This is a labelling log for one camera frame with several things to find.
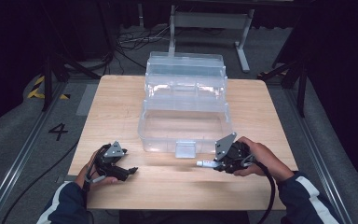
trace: metal bracket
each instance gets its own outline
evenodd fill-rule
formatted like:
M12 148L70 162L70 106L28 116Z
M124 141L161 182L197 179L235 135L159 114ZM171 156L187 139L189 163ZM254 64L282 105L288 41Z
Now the metal bracket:
M124 155L125 152L121 149L120 143L118 141L115 141L115 143L103 154L103 156L106 158L123 157Z
M214 143L215 159L217 161L220 161L227 155L228 150L230 149L236 137L236 133L231 133Z

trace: plastic container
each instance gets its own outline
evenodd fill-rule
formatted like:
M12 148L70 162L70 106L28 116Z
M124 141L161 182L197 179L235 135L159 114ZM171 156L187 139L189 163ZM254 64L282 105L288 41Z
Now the plastic container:
M138 125L144 150L214 153L215 141L232 133L226 86L220 55L152 52Z

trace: hand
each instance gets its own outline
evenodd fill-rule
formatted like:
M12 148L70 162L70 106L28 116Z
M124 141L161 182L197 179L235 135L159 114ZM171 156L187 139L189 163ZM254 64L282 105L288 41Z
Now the hand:
M76 177L76 180L75 182L78 184L79 187L83 188L83 184L84 184L84 177L89 169L89 167L91 167L91 164L92 164L92 161L94 160L95 156L97 155L98 153L98 150L96 150L91 158L89 159L89 162L81 169L80 173L77 175ZM99 175L98 173L96 172L96 169L95 169L95 164L93 165L92 169L91 169L91 178L92 179L95 179L95 178L98 178ZM105 179L97 182L97 183L91 183L89 188L90 189L94 189L98 186L102 186L102 185L108 185L108 184L114 184L118 182L117 178L115 177L112 177L112 176L107 176Z
M293 172L283 162L281 162L269 148L261 143L256 143L246 137L238 139L239 142L247 144L251 150L251 153L255 155L255 158L267 166L272 177L277 183L282 182L291 176ZM234 175L247 176L250 174L264 175L263 171L256 164L252 164L247 169L237 170Z

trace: dark blue sleeve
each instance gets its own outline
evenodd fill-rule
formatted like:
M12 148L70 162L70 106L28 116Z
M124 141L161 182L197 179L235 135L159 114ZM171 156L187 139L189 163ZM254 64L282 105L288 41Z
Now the dark blue sleeve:
M74 182L62 184L40 216L39 223L88 223L82 190Z
M332 204L317 190L305 174L294 176L278 184L279 197L286 206L281 223L341 223Z

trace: wooden tabletop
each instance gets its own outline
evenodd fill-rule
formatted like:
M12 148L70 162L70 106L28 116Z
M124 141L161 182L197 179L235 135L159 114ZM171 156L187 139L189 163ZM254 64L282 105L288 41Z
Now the wooden tabletop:
M146 152L137 128L145 98L145 77L104 76L68 175L77 175L92 153L118 141L128 150L117 165L139 167L125 182L94 189L90 209L265 210L270 186L264 176L238 177L196 166L214 154L177 159L174 153ZM296 170L296 162L266 84L260 80L229 79L227 102L233 130L261 142ZM277 196L275 210L285 209Z

